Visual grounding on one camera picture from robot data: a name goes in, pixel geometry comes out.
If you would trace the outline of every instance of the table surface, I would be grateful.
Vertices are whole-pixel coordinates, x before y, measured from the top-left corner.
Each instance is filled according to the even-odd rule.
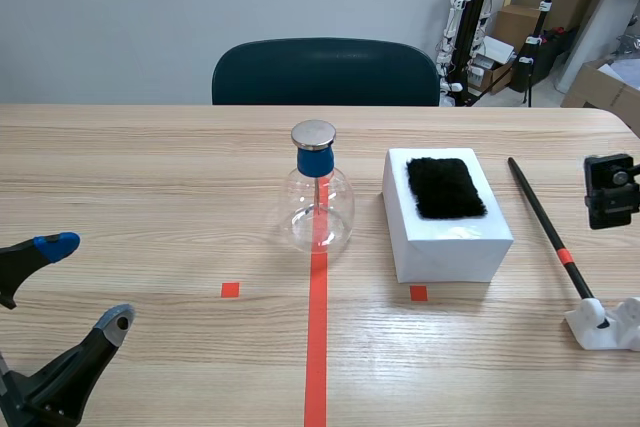
[[[640,141],[590,109],[0,106],[0,245],[65,230],[79,250],[0,311],[0,349],[31,374],[107,308],[137,318],[84,426],[302,426],[309,255],[282,244],[279,186],[308,118],[338,131],[356,192],[329,260],[329,426],[637,426],[640,357],[587,352],[578,297],[507,167],[514,156],[596,296],[640,292],[640,220],[592,232],[587,155]],[[396,282],[382,171],[391,147],[475,149],[515,243],[491,284]],[[240,282],[240,297],[220,297]]]

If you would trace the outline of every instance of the black pole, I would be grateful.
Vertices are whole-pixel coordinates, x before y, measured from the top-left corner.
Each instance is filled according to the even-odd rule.
[[[547,3],[551,3],[553,0],[545,0],[545,2]],[[547,19],[547,15],[548,12],[546,11],[541,11],[540,15],[538,16],[538,22],[536,22],[536,27],[535,30],[533,31],[532,37],[540,37],[540,34],[542,33],[542,28],[544,27],[544,22]],[[498,82],[500,82],[502,79],[504,79],[507,74],[509,73],[509,71],[515,69],[519,63],[520,63],[520,58],[521,57],[529,57],[534,59],[532,64],[529,64],[529,75],[528,75],[528,79],[527,79],[527,83],[528,83],[528,91],[529,91],[529,107],[531,107],[531,94],[532,94],[532,90],[533,90],[533,72],[535,69],[535,60],[538,56],[538,48],[539,45],[533,45],[533,44],[524,44],[524,46],[520,49],[520,52],[518,53],[518,56],[516,57],[516,60],[513,62],[513,66],[511,67],[511,69],[507,70],[506,72],[504,72],[500,77],[498,77],[498,79],[496,79],[495,81],[493,81],[493,83],[487,87],[484,92],[482,92],[479,96],[475,97],[473,99],[472,102],[467,103],[467,105],[469,107],[473,106],[476,102],[478,102],[482,97],[484,97],[485,95],[487,95],[491,89],[493,89]]]
[[[450,84],[462,84],[462,92],[452,92],[451,95],[456,101],[456,106],[463,106],[467,102],[469,83],[467,80],[467,64],[471,59],[471,46],[478,29],[480,14],[484,0],[472,0],[462,13],[458,36],[456,37],[455,50],[451,59],[453,68],[447,77]]]
[[[511,157],[509,157],[509,167],[511,168],[511,172],[513,172],[513,175],[515,176],[516,180],[520,184],[520,187],[522,188],[524,195],[529,200],[529,203],[531,204],[531,208],[535,212],[536,217],[538,217],[538,220],[540,221],[542,228],[544,229],[545,233],[547,234],[547,237],[551,241],[551,245],[553,245],[553,248],[558,254],[558,257],[560,258],[560,261],[564,265],[564,268],[567,270],[567,273],[571,278],[571,282],[573,282],[573,285],[575,286],[576,290],[580,294],[580,297],[583,299],[593,299],[594,296],[591,293],[591,290],[589,289],[589,286],[585,282],[584,278],[582,277],[582,274],[580,274],[578,267],[573,262],[573,259],[571,258],[571,254],[565,248],[564,243],[562,242],[562,239],[558,235],[558,232],[556,232],[556,229],[553,227],[551,220],[547,216],[547,213],[544,211],[544,208],[542,207],[542,204],[536,197],[536,194],[533,192],[533,189],[529,185],[527,178],[524,176],[524,174],[520,170],[520,167],[518,167],[517,162]]]

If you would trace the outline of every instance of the dark green chair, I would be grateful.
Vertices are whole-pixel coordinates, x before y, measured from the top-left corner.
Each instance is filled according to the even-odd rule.
[[[433,61],[403,44],[283,39],[239,45],[213,72],[217,105],[437,106]]]

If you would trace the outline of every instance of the round glass bottle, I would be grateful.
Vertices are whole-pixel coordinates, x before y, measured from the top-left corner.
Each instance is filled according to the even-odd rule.
[[[287,241],[303,251],[341,250],[353,229],[353,188],[334,166],[335,138],[336,129],[322,120],[301,122],[291,131],[298,166],[282,186],[280,219]]]

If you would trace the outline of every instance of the black brush pad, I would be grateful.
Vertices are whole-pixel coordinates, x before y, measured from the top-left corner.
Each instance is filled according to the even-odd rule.
[[[462,219],[486,215],[487,208],[460,159],[413,159],[407,162],[409,187],[426,219]]]

